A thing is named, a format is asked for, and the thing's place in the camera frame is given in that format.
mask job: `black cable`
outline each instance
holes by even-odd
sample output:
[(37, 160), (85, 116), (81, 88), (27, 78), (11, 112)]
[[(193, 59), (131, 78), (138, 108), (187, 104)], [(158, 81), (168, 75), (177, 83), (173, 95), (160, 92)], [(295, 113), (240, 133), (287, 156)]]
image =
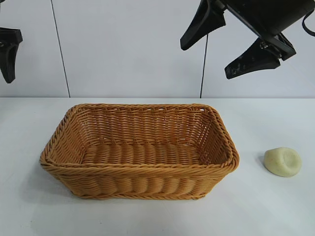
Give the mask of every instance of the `black cable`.
[(309, 35), (315, 37), (315, 32), (314, 32), (314, 31), (311, 31), (311, 30), (310, 30), (309, 28), (307, 28), (306, 25), (305, 25), (305, 20), (306, 20), (313, 12), (314, 12), (314, 10), (313, 10), (313, 11), (310, 11), (309, 13), (306, 14), (306, 16), (304, 17), (303, 22), (302, 22), (302, 27), (303, 27), (303, 29), (306, 31), (306, 33), (308, 33)]

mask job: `woven basket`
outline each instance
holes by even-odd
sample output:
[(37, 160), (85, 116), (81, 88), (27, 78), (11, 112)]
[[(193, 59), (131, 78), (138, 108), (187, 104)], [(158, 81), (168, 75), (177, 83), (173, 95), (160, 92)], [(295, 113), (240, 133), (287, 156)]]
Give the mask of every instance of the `woven basket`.
[(72, 107), (41, 157), (42, 167), (81, 198), (199, 199), (239, 156), (206, 105)]

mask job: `basket rim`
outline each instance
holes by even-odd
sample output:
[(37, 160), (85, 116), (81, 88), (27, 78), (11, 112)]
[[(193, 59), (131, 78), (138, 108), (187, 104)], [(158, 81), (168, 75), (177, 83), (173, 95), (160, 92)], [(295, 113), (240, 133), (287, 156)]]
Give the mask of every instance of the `basket rim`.
[[(182, 164), (73, 164), (73, 163), (56, 163), (53, 160), (50, 159), (50, 155), (52, 150), (54, 149), (54, 145), (57, 142), (58, 134), (63, 131), (63, 127), (67, 125), (67, 121), (71, 118), (73, 114), (75, 114), (79, 109), (82, 108), (94, 108), (94, 107), (117, 107), (118, 109), (121, 107), (133, 107), (133, 108), (141, 108), (141, 109), (150, 109), (150, 108), (156, 108), (161, 107), (161, 109), (165, 109), (163, 107), (172, 107), (172, 108), (191, 108), (192, 110), (199, 108), (199, 109), (207, 109), (211, 110), (215, 117), (216, 117), (216, 126), (220, 128), (221, 132), (220, 135), (222, 139), (226, 141), (226, 146), (229, 147), (229, 152), (227, 153), (228, 159), (222, 163), (222, 164), (209, 164), (209, 165), (182, 165)], [(235, 145), (226, 130), (222, 119), (217, 112), (216, 109), (209, 105), (204, 104), (106, 104), (106, 103), (83, 103), (78, 104), (73, 107), (71, 107), (65, 114), (64, 118), (61, 120), (60, 124), (56, 128), (55, 132), (53, 133), (52, 137), (48, 141), (47, 145), (45, 146), (45, 149), (41, 153), (40, 156), (40, 164), (43, 167), (49, 168), (49, 169), (71, 169), (71, 170), (87, 170), (87, 169), (93, 169), (93, 170), (99, 170), (99, 169), (107, 169), (107, 168), (114, 168), (114, 169), (125, 169), (125, 168), (133, 168), (133, 169), (182, 169), (182, 170), (194, 170), (194, 169), (218, 169), (218, 170), (229, 170), (229, 172), (234, 171), (239, 164), (239, 154), (235, 148)]]

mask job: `white wall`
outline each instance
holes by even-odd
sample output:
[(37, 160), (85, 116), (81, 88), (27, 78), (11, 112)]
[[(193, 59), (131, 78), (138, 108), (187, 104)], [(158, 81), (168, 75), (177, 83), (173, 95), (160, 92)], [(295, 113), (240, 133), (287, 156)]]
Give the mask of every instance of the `white wall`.
[[(297, 55), (275, 70), (227, 80), (224, 68), (257, 37), (228, 11), (224, 15), (227, 25), (209, 34), (202, 97), (315, 97), (315, 38), (304, 32), (301, 21), (283, 32)], [(315, 30), (315, 14), (307, 26)]]
[(199, 97), (205, 39), (180, 38), (199, 0), (53, 0), (71, 97)]
[[(205, 38), (188, 51), (180, 37), (199, 0), (53, 0), (73, 97), (199, 97)], [(256, 36), (229, 12), (209, 35), (203, 97), (315, 97), (315, 40), (301, 21), (284, 34), (297, 55), (276, 70), (232, 80), (224, 68)], [(307, 20), (315, 29), (315, 14)], [(0, 26), (21, 29), (16, 80), (0, 96), (67, 97), (50, 0), (6, 0)]]
[(23, 35), (16, 79), (8, 85), (0, 73), (0, 96), (68, 97), (50, 0), (6, 0), (0, 26)]

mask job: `yellow soap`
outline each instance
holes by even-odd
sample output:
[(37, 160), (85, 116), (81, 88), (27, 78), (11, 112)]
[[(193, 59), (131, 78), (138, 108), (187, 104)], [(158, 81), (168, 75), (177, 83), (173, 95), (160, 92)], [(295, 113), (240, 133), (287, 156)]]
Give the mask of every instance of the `yellow soap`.
[(265, 152), (264, 165), (275, 175), (292, 177), (299, 173), (302, 160), (296, 150), (279, 147)]

